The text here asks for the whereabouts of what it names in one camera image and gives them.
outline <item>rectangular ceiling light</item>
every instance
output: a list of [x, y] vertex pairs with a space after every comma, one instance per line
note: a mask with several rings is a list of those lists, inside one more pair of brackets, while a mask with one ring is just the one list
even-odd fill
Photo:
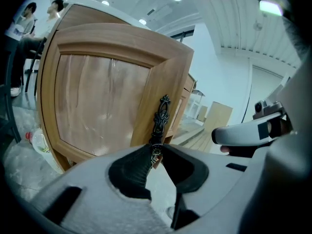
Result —
[[262, 11], [269, 12], [278, 16], [282, 15], [281, 9], [276, 3], [261, 0], [259, 2], [259, 5], [260, 5], [260, 10]]

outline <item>cabinet door panel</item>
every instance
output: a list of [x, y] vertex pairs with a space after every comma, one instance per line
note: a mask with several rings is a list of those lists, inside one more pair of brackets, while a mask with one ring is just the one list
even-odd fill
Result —
[[45, 48], [38, 108], [53, 153], [80, 162], [148, 143], [159, 100], [167, 94], [166, 136], [192, 49], [150, 30], [112, 23], [59, 30]]

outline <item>ornate black handle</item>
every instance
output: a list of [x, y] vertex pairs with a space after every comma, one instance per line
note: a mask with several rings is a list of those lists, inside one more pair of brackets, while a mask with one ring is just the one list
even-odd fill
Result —
[[150, 138], [151, 152], [152, 152], [152, 165], [156, 162], [157, 156], [161, 155], [162, 143], [161, 138], [164, 134], [165, 125], [168, 123], [169, 119], [169, 104], [170, 99], [168, 95], [165, 95], [160, 99], [160, 105], [158, 107], [158, 112], [155, 113], [154, 117], [154, 128], [152, 132], [152, 137]]

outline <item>ceiling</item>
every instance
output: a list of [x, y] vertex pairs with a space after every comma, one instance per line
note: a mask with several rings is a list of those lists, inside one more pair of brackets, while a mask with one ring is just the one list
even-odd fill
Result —
[[268, 65], [280, 69], [300, 66], [282, 18], [262, 13], [258, 0], [107, 1], [138, 20], [145, 19], [149, 28], [166, 35], [179, 33], [203, 21], [218, 54], [252, 57], [261, 60], [255, 64], [262, 68]]

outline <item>white wall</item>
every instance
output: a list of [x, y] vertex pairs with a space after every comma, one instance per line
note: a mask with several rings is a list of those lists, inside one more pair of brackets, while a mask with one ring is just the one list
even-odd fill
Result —
[[229, 125], [239, 124], [244, 116], [251, 86], [251, 64], [248, 58], [216, 55], [204, 23], [196, 24], [194, 35], [183, 43], [194, 49], [190, 74], [205, 94], [202, 105], [213, 101], [233, 108]]
[[37, 19], [42, 19], [48, 16], [47, 9], [51, 5], [50, 0], [25, 0], [19, 11], [17, 12], [17, 16], [19, 16], [24, 8], [31, 2], [35, 2], [37, 4], [37, 9], [34, 13]]
[[251, 121], [254, 115], [254, 105], [264, 100], [281, 83], [282, 78], [272, 75], [258, 68], [253, 68], [252, 89], [250, 101], [246, 111], [244, 122]]

